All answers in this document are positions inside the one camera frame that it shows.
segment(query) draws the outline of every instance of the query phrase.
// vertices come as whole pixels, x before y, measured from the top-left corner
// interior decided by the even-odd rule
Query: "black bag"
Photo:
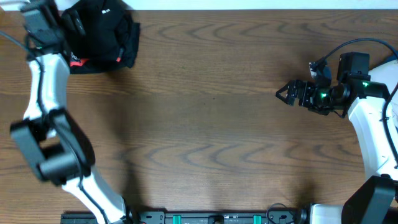
[[[72,50],[70,73],[131,68],[137,56],[139,23],[116,0],[80,0],[61,16]]]

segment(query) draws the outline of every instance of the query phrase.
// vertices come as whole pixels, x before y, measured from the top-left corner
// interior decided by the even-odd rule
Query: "wooden table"
[[[72,75],[68,109],[95,148],[96,165],[136,207],[265,210],[282,202],[342,204],[364,182],[348,119],[291,107],[275,91],[310,79],[308,62],[358,37],[398,46],[396,11],[137,11],[133,69]],[[18,13],[0,29],[22,40]],[[381,45],[339,54],[389,52]],[[0,40],[0,223],[59,223],[86,208],[39,182],[9,136],[30,93],[25,53]]]

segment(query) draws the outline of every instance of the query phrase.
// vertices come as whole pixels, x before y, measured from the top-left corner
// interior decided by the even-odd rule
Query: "black cable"
[[[337,113],[337,111],[333,110],[333,112],[334,112],[335,114],[337,114],[337,116],[338,116],[339,118],[344,118],[344,117],[343,117],[343,115],[342,115],[342,114],[339,114],[339,113]]]
[[[351,40],[351,41],[341,44],[340,46],[338,46],[337,48],[332,50],[330,53],[328,53],[326,56],[321,58],[319,61],[315,62],[315,66],[318,66],[319,64],[324,62],[329,56],[331,56],[333,53],[335,53],[338,49],[340,49],[348,44],[352,44],[352,43],[360,42],[360,41],[372,41],[372,42],[380,43],[380,44],[386,46],[388,49],[390,49],[392,54],[394,54],[394,56],[398,60],[398,53],[396,52],[395,48],[393,48],[393,46],[391,46],[389,43],[387,43],[383,40],[374,39],[374,38],[360,38],[360,39],[354,39],[354,40]],[[394,159],[396,160],[396,163],[397,163],[395,168],[398,168],[398,152],[397,152],[397,149],[396,149],[394,142],[391,138],[390,130],[388,129],[388,125],[387,125],[387,120],[389,119],[389,118],[387,118],[387,107],[388,107],[388,104],[391,102],[392,97],[394,97],[395,93],[397,92],[397,89],[398,89],[398,83],[397,83],[396,87],[394,88],[394,90],[391,92],[390,97],[384,103],[384,106],[382,108],[382,116],[381,116],[384,132],[386,133],[386,137],[387,137],[388,143],[390,145],[392,155],[394,156]]]
[[[276,205],[280,205],[280,206],[283,206],[283,207],[285,207],[285,208],[287,208],[286,207],[286,205],[284,205],[284,204],[282,204],[282,203],[274,203],[274,204],[272,204],[268,209],[267,209],[267,212],[266,212],[266,218],[268,219],[268,221],[269,222],[271,222],[272,224],[277,224],[276,222],[274,222],[274,221],[272,221],[272,219],[270,219],[269,218],[269,215],[268,215],[268,213],[269,213],[269,210],[271,210],[274,206],[276,206]],[[291,221],[291,222],[288,222],[288,223],[286,223],[286,224],[291,224],[291,223],[294,223],[294,220],[295,220],[295,215],[291,212],[291,211],[289,211],[288,210],[288,212],[293,216],[293,221]]]
[[[16,40],[15,38],[11,37],[10,35],[6,34],[5,32],[0,30],[0,35],[4,36],[5,38],[7,38],[8,40],[10,40],[11,42],[13,42],[14,44],[16,44],[17,46],[19,46],[20,48],[24,49],[29,56],[35,60],[37,62],[37,65],[39,66],[39,70],[40,70],[40,75],[39,75],[39,86],[37,88],[37,104],[42,112],[42,116],[45,116],[47,114],[46,110],[45,110],[45,106],[43,104],[43,100],[42,100],[42,85],[43,85],[43,75],[44,75],[44,66],[42,63],[40,63],[37,58],[36,55],[33,53],[33,51],[31,51],[31,49],[29,48],[29,40],[26,42],[26,46],[24,46],[22,43],[20,43],[18,40]]]

